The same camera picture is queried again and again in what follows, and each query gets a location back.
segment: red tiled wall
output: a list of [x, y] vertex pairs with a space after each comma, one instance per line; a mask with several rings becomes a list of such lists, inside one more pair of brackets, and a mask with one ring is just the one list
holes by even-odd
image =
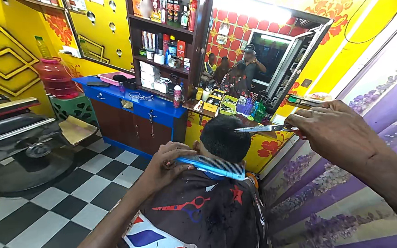
[[[217, 8], [213, 9], [212, 15], [214, 23], [208, 38], [206, 52], [207, 55], [214, 53], [217, 56], [218, 65], [224, 56], [228, 57], [231, 65], [243, 57], [243, 51], [240, 49], [241, 41], [249, 40], [252, 29], [261, 29], [289, 36], [296, 36], [306, 32], [306, 29], [295, 26], [296, 19], [294, 17], [290, 18], [286, 24], [278, 25], [268, 21], [258, 21], [255, 17], [249, 17], [244, 14], [218, 10]], [[228, 42], [225, 45], [217, 43], [218, 29], [222, 23], [229, 24]]]

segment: mirror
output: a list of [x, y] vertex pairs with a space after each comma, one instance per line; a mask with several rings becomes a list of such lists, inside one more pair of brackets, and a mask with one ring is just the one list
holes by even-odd
[[131, 70], [127, 7], [124, 0], [65, 0], [82, 58], [116, 70]]
[[[211, 18], [199, 86], [221, 86], [236, 98], [262, 92], [271, 99], [274, 111], [332, 23], [259, 0], [231, 4], [215, 0]], [[245, 66], [239, 70], [237, 64]], [[235, 82], [238, 88], [231, 88]]]

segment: comb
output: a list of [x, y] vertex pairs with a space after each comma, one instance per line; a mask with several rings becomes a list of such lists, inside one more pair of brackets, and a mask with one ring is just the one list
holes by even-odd
[[202, 155], [179, 157], [179, 162], [192, 164], [197, 168], [205, 169], [228, 178], [244, 180], [244, 166], [220, 159], [205, 157]]

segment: pink tray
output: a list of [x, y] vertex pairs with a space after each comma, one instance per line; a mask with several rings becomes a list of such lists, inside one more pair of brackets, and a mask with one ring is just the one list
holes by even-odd
[[113, 76], [114, 75], [124, 75], [127, 77], [127, 79], [133, 79], [135, 78], [135, 76], [125, 73], [125, 72], [121, 72], [121, 71], [116, 71], [116, 72], [109, 72], [109, 73], [103, 73], [103, 74], [99, 74], [97, 75], [99, 78], [101, 78], [101, 80], [103, 82], [107, 82], [109, 84], [113, 84], [116, 86], [119, 86], [119, 82], [113, 80]]

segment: black and white tile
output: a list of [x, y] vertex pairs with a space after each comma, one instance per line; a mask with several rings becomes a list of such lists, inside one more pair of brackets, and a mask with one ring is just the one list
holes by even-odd
[[0, 248], [77, 247], [149, 163], [105, 144], [100, 133], [73, 149], [77, 168], [66, 178], [22, 197], [0, 196]]

